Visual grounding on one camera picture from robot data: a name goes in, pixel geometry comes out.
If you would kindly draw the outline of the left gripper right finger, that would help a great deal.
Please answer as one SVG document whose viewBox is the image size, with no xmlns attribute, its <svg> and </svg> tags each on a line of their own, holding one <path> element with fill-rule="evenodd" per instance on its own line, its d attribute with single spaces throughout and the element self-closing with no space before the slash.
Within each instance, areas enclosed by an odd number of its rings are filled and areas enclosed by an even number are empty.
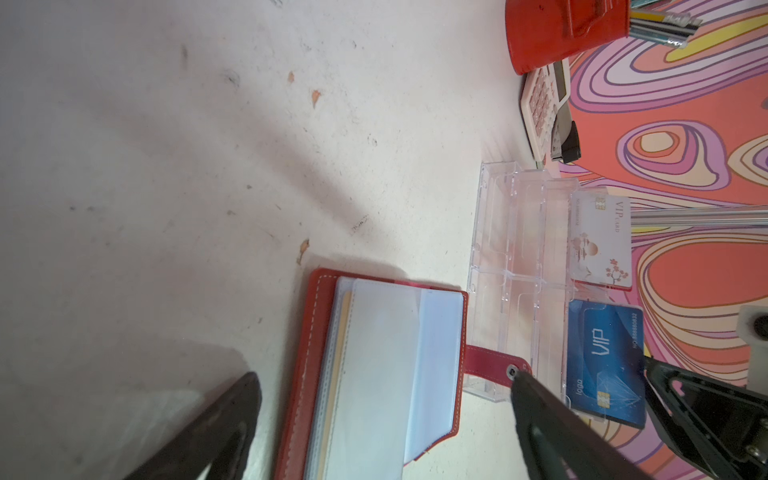
<svg viewBox="0 0 768 480">
<path fill-rule="evenodd" d="M 531 479 L 647 479 L 531 374 L 520 371 L 511 403 Z"/>
</svg>

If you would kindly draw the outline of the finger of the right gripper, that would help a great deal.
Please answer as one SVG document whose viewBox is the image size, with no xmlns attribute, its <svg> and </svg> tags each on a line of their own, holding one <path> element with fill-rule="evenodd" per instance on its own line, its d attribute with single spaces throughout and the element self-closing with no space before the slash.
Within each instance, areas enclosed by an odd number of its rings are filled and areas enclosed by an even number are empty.
<svg viewBox="0 0 768 480">
<path fill-rule="evenodd" d="M 716 479 L 767 477 L 767 396 L 647 358 L 645 406 L 659 438 Z"/>
</svg>

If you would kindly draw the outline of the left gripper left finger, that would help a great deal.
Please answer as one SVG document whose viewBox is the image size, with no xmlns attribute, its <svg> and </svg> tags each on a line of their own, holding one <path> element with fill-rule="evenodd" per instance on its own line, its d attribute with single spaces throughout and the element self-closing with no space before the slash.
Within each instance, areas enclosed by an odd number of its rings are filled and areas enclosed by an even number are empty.
<svg viewBox="0 0 768 480">
<path fill-rule="evenodd" d="M 243 478 L 261 403 L 259 378 L 248 372 L 128 477 Z"/>
</svg>

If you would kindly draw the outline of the red leather card holder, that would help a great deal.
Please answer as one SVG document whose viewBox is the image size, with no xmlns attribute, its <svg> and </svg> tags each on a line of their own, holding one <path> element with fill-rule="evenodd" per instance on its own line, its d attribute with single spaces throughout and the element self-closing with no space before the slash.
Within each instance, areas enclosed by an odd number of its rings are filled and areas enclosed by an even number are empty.
<svg viewBox="0 0 768 480">
<path fill-rule="evenodd" d="M 342 298 L 352 292 L 325 479 L 398 479 L 460 426 L 468 294 L 327 268 L 307 287 L 274 475 L 311 479 Z"/>
</svg>

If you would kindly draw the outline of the gold VIP card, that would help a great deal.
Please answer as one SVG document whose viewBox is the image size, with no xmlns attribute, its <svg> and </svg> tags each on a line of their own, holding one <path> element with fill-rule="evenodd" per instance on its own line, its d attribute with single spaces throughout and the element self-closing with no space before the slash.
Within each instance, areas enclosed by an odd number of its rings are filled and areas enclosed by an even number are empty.
<svg viewBox="0 0 768 480">
<path fill-rule="evenodd" d="M 343 364 L 343 356 L 345 352 L 345 341 L 347 337 L 347 325 L 349 318 L 349 310 L 351 304 L 352 292 L 346 292 L 342 298 L 341 311 L 339 317 L 338 332 L 336 338 L 336 349 L 334 351 L 334 360 L 332 364 L 329 392 L 326 402 L 326 408 L 324 413 L 324 423 L 320 436 L 318 458 L 315 466 L 315 472 L 311 476 L 311 479 L 325 479 L 325 465 L 327 461 L 328 448 L 331 433 L 334 424 L 334 415 L 336 409 L 336 401 L 339 391 L 339 382 L 341 378 L 341 370 Z"/>
</svg>

